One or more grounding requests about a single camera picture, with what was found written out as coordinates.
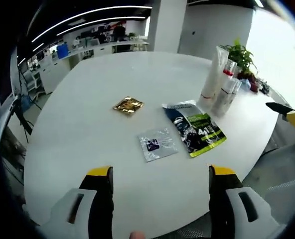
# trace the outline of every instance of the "black and green packet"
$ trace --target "black and green packet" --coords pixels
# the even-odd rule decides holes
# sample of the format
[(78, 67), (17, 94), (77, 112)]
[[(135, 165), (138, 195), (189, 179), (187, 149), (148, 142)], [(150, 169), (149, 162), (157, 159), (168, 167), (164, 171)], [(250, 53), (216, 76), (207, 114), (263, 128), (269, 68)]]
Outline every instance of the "black and green packet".
[(178, 130), (191, 157), (199, 156), (226, 140), (225, 134), (194, 100), (174, 105), (163, 104), (167, 117)]

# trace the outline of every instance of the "round table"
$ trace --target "round table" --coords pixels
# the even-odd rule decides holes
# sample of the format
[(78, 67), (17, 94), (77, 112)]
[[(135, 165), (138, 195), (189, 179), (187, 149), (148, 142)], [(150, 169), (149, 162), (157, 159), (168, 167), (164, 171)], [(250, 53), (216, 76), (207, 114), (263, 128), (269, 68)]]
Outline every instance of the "round table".
[[(147, 238), (174, 231), (208, 212), (208, 165), (232, 168), (240, 180), (263, 152), (278, 114), (272, 99), (239, 93), (214, 120), (227, 136), (191, 158), (161, 104), (198, 100), (211, 61), (161, 52), (129, 52), (80, 62), (42, 109), (27, 148), (24, 192), (38, 224), (52, 206), (78, 188), (95, 167), (114, 168), (113, 238), (139, 230)], [(128, 117), (113, 110), (126, 96), (145, 105)], [(167, 127), (178, 153), (146, 163), (137, 135)]]

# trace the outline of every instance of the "clear plastic bag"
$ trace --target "clear plastic bag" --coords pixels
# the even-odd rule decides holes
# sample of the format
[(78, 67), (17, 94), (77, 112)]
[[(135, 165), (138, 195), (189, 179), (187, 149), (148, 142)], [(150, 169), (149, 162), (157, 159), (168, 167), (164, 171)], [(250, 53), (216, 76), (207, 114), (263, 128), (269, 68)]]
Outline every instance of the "clear plastic bag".
[(138, 137), (147, 162), (178, 152), (167, 128), (148, 130)]

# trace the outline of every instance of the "potted plant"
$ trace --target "potted plant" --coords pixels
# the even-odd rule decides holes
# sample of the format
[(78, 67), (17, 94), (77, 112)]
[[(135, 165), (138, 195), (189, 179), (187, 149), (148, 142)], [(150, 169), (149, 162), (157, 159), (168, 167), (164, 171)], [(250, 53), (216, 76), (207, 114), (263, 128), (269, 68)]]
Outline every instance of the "potted plant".
[(228, 59), (235, 61), (237, 63), (237, 66), (240, 70), (237, 75), (237, 78), (248, 79), (252, 85), (251, 90), (257, 92), (256, 78), (249, 69), (251, 65), (253, 65), (256, 68), (252, 60), (253, 54), (250, 51), (248, 51), (245, 46), (239, 43), (239, 38), (237, 38), (234, 41), (234, 46), (220, 45), (220, 47), (229, 51)]
[(137, 35), (136, 35), (134, 32), (130, 32), (130, 33), (129, 33), (129, 38), (132, 37), (132, 38), (134, 39), (136, 36), (137, 36)]

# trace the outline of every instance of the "plastic bottle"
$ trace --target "plastic bottle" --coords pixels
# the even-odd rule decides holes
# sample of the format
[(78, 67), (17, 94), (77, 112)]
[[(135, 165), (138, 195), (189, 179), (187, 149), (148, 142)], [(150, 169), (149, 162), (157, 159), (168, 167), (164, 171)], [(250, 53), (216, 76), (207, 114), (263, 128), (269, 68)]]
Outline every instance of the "plastic bottle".
[(214, 103), (214, 96), (217, 89), (221, 88), (221, 74), (227, 62), (229, 52), (217, 46), (212, 60), (210, 72), (206, 78), (205, 85), (197, 105), (204, 110), (210, 110)]
[(228, 112), (233, 100), (236, 97), (237, 92), (239, 91), (239, 88), (241, 88), (242, 82), (240, 80), (238, 80), (238, 79), (235, 79), (235, 81), (236, 81), (236, 84), (235, 84), (235, 87), (233, 89), (233, 92), (232, 92), (232, 94), (230, 94), (229, 98), (227, 99), (227, 104), (225, 105), (225, 108), (223, 109), (224, 114), (226, 114), (226, 112)]
[(222, 80), (223, 86), (219, 94), (217, 95), (217, 99), (212, 107), (212, 112), (218, 117), (222, 117), (227, 112), (230, 106), (230, 99), (238, 81), (237, 79), (231, 78), (231, 76), (226, 74), (224, 77), (222, 77)]
[(221, 74), (220, 74), (219, 84), (217, 84), (216, 89), (215, 89), (215, 94), (214, 94), (214, 97), (213, 97), (213, 103), (216, 102), (217, 97), (218, 97), (223, 85), (225, 84), (225, 80), (233, 78), (236, 67), (237, 67), (236, 62), (234, 62), (234, 61), (232, 61), (230, 59), (227, 60), (225, 66), (223, 68), (223, 72), (221, 72)]

